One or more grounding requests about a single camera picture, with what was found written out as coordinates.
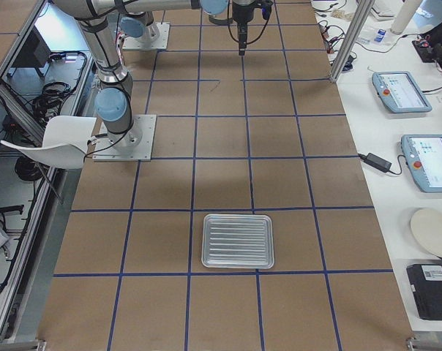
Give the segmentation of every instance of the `ribbed tray surface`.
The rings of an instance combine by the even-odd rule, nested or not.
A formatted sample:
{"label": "ribbed tray surface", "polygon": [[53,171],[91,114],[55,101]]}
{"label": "ribbed tray surface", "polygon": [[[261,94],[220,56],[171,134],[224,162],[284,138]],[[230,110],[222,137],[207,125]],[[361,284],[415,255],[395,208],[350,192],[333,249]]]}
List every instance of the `ribbed tray surface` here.
{"label": "ribbed tray surface", "polygon": [[271,268],[274,253],[270,217],[207,215],[203,222],[201,261],[210,268]]}

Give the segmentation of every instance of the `blue joint cap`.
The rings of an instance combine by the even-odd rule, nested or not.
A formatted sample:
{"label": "blue joint cap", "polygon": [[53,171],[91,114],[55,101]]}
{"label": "blue joint cap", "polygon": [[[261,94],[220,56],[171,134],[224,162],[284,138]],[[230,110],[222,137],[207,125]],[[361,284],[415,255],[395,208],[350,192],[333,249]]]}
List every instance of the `blue joint cap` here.
{"label": "blue joint cap", "polygon": [[123,17],[120,21],[121,30],[130,37],[139,38],[145,33],[145,26],[131,17]]}
{"label": "blue joint cap", "polygon": [[127,111],[128,101],[125,94],[115,88],[101,90],[94,100],[97,114],[106,122],[115,122]]}
{"label": "blue joint cap", "polygon": [[219,15],[228,7],[228,0],[200,0],[203,11],[209,15]]}

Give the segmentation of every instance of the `chair leg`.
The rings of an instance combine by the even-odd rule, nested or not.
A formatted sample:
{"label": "chair leg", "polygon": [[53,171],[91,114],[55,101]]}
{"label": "chair leg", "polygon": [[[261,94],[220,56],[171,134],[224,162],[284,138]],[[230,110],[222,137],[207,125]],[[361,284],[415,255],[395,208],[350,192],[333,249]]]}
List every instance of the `chair leg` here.
{"label": "chair leg", "polygon": [[59,199],[60,204],[63,205],[63,199],[61,198],[59,193],[56,191],[56,189],[53,186],[53,184],[50,181],[50,179],[47,177],[47,173],[45,172],[44,167],[39,162],[36,162],[36,165],[39,168],[40,172],[42,173],[42,175],[43,175],[45,181],[47,182],[48,186],[52,189],[52,191],[55,194],[55,196],[57,197],[57,199]]}

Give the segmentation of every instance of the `round plate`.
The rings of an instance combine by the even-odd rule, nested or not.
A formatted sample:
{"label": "round plate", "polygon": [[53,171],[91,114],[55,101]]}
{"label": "round plate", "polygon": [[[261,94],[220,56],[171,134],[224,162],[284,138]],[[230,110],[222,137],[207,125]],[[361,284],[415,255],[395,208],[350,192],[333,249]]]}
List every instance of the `round plate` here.
{"label": "round plate", "polygon": [[430,208],[418,210],[411,217],[411,231],[428,252],[442,258],[442,213]]}

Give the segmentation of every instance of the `robotic arm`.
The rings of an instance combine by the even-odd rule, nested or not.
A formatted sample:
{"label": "robotic arm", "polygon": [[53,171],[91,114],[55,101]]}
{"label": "robotic arm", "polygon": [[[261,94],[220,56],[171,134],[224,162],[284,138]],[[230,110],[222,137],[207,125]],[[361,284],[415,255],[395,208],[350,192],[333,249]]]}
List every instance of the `robotic arm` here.
{"label": "robotic arm", "polygon": [[[133,123],[130,109],[132,77],[121,63],[109,29],[107,15],[115,10],[123,16],[140,21],[142,26],[153,22],[152,11],[203,8],[209,15],[217,15],[228,6],[228,0],[55,0],[56,6],[78,22],[84,39],[97,65],[102,90],[95,99],[110,144],[120,154],[131,153],[141,141],[142,131]],[[271,13],[271,0],[233,0],[233,19],[237,22],[239,55],[249,44],[247,24],[254,10],[262,9],[266,20]]]}

